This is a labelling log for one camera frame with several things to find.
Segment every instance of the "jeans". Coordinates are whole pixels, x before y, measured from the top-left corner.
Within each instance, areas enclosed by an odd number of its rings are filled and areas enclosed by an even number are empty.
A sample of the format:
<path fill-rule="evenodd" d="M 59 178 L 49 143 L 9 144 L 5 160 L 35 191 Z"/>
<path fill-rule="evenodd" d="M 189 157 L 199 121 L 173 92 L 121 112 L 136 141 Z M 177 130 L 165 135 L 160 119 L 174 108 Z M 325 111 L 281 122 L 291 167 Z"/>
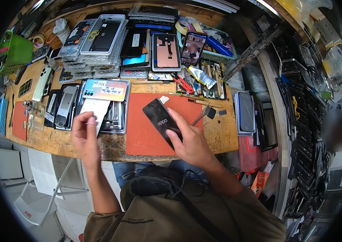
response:
<path fill-rule="evenodd" d="M 120 188 L 122 188 L 129 180 L 139 174 L 144 168 L 149 165 L 154 165 L 152 162 L 112 162 L 113 169 L 115 170 L 116 180 L 119 183 Z M 186 177 L 192 180 L 200 179 L 206 183 L 209 182 L 207 174 L 200 168 L 193 166 L 183 160 L 173 160 L 171 161 L 168 168 L 177 169 L 181 172 L 186 170 L 192 170 L 197 173 L 197 177 L 194 173 L 188 172 Z"/>

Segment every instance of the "white plastic chair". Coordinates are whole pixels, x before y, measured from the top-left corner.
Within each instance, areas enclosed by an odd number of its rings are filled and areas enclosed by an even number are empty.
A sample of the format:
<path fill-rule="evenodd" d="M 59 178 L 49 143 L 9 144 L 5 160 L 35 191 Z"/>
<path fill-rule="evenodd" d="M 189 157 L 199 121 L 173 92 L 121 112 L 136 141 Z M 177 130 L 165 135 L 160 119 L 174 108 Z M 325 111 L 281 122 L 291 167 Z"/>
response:
<path fill-rule="evenodd" d="M 55 174 L 52 157 L 51 154 L 38 151 L 35 149 L 28 149 L 28 158 L 30 161 L 30 167 L 32 171 L 32 176 L 28 180 L 23 189 L 21 195 L 14 202 L 15 207 L 20 212 L 20 214 L 31 224 L 42 226 L 46 217 L 55 212 L 57 207 L 54 205 L 54 198 L 57 196 L 60 199 L 64 199 L 63 195 L 73 195 L 79 194 L 83 192 L 89 191 L 88 189 L 77 189 L 77 191 L 71 192 L 61 192 L 61 181 L 65 177 L 66 172 L 68 171 L 70 165 L 72 164 L 74 158 L 71 158 L 69 163 L 67 164 L 65 170 L 62 173 L 61 178 L 58 181 L 58 178 Z M 28 186 L 32 186 L 30 182 L 34 179 L 35 186 L 37 187 L 38 192 L 44 193 L 51 196 L 50 202 L 48 203 L 47 209 L 45 212 L 38 212 L 36 209 L 33 209 L 29 204 L 23 200 L 23 195 L 25 194 Z"/>

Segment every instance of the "phone repair workbench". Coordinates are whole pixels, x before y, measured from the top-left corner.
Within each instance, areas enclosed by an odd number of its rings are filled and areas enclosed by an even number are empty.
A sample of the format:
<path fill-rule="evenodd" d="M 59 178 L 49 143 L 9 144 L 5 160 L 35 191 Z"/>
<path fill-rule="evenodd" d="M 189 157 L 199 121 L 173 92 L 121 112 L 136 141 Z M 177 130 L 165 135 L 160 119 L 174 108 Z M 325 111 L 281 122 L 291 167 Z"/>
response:
<path fill-rule="evenodd" d="M 61 71 L 62 63 L 58 62 L 60 70 L 54 73 L 51 90 L 60 89 L 62 84 L 58 82 Z M 74 146 L 70 140 L 70 131 L 56 130 L 51 127 L 44 127 L 42 132 L 27 130 L 27 141 L 17 138 L 13 135 L 13 127 L 8 127 L 11 120 L 11 107 L 12 107 L 12 94 L 14 95 L 14 104 L 23 100 L 31 100 L 35 86 L 41 70 L 44 67 L 44 61 L 40 60 L 29 65 L 23 73 L 23 76 L 18 85 L 12 85 L 7 88 L 6 97 L 9 97 L 7 121 L 6 121 L 6 138 L 16 143 L 22 144 L 26 147 L 44 151 L 47 153 L 67 156 L 78 157 Z M 18 98 L 19 87 L 32 79 L 31 89 L 21 98 Z M 81 80 L 76 80 L 73 83 L 80 83 Z M 132 84 L 130 87 L 130 93 L 159 93 L 169 94 L 175 92 L 176 84 L 174 82 L 169 84 Z M 230 90 L 226 86 L 226 91 L 230 95 Z M 47 106 L 48 96 L 42 98 L 41 103 Z M 212 100 L 211 104 L 215 104 L 217 107 L 214 109 L 226 110 L 225 115 L 219 115 L 218 113 L 213 119 L 207 116 L 203 117 L 203 130 L 209 145 L 209 148 L 215 153 L 223 153 L 238 149 L 238 137 L 237 128 L 235 122 L 235 114 L 233 108 L 233 101 L 231 98 L 228 100 Z M 44 118 L 34 118 L 36 121 L 43 123 Z M 147 156 L 147 155 L 127 155 L 126 154 L 126 135 L 127 134 L 100 134 L 98 141 L 101 148 L 102 160 L 104 161 L 126 161 L 126 162 L 139 162 L 139 161 L 166 161 L 176 159 L 176 156 Z"/>

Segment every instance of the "green basket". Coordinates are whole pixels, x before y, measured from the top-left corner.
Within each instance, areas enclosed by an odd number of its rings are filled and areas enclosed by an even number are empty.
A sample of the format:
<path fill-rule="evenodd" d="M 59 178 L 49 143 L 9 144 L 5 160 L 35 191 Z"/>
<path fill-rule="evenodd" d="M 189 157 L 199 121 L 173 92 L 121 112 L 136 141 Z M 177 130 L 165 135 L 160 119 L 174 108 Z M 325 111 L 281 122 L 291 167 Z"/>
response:
<path fill-rule="evenodd" d="M 7 55 L 6 63 L 2 70 L 0 70 L 0 76 L 9 75 L 23 65 L 27 65 L 31 62 L 32 51 L 34 44 L 28 39 L 22 38 L 16 35 L 12 30 L 7 30 L 6 33 L 10 36 L 6 39 L 3 36 L 0 43 L 0 58 Z"/>
<path fill-rule="evenodd" d="M 226 37 L 228 37 L 229 35 L 226 32 L 223 32 L 222 30 L 219 29 L 215 29 L 206 25 L 202 24 L 202 29 L 203 30 L 215 30 L 217 32 L 223 33 L 226 35 Z M 237 59 L 237 54 L 236 54 L 236 48 L 234 47 L 233 42 L 231 43 L 231 47 L 230 47 L 230 51 L 233 53 L 232 57 L 226 56 L 226 55 L 221 55 L 219 53 L 214 53 L 211 51 L 207 51 L 207 50 L 203 50 L 202 51 L 202 58 L 203 59 L 208 59 L 211 61 L 218 61 L 219 63 L 226 63 L 229 60 L 236 60 Z"/>

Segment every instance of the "oppo logo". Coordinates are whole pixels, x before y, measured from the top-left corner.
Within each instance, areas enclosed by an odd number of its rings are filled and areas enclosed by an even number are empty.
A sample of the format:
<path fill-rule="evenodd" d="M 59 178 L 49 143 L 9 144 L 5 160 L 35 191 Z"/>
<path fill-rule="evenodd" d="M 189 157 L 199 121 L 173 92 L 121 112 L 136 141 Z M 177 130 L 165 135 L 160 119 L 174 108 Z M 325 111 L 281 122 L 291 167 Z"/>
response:
<path fill-rule="evenodd" d="M 165 123 L 167 123 L 167 122 L 168 122 L 167 119 L 163 119 L 163 120 L 160 121 L 157 125 L 158 125 L 158 126 L 161 126 L 162 124 L 165 124 Z"/>

